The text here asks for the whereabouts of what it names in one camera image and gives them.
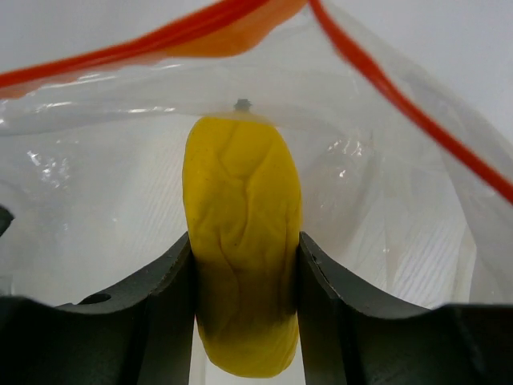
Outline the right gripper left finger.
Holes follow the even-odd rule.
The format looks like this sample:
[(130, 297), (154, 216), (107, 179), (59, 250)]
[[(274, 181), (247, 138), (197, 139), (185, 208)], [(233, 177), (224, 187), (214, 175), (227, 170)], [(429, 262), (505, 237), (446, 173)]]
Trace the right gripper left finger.
[(195, 269), (187, 235), (78, 304), (1, 298), (3, 384), (187, 384)]

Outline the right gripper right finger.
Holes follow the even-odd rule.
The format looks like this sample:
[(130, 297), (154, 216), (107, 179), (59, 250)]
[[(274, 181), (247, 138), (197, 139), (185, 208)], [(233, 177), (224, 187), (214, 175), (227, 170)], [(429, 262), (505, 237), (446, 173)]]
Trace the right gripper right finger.
[(308, 384), (509, 384), (512, 308), (396, 298), (330, 258), (297, 249), (298, 319)]

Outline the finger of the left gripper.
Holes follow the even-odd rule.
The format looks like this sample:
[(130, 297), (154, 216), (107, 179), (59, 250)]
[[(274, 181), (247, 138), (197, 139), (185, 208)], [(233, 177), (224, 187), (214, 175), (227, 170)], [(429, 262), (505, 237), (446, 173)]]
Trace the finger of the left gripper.
[(9, 209), (0, 206), (0, 237), (8, 230), (12, 221), (14, 220), (14, 215), (11, 213)]

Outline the clear zip bag orange seal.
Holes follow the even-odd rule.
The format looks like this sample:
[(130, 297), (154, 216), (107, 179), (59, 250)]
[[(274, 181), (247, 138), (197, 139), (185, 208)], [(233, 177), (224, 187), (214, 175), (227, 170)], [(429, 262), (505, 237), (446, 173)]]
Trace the clear zip bag orange seal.
[[(78, 304), (188, 227), (185, 145), (250, 102), (286, 142), (302, 233), (403, 301), (512, 308), (512, 144), (329, 1), (220, 1), (129, 43), (1, 76), (1, 298)], [(213, 364), (187, 384), (308, 384)]]

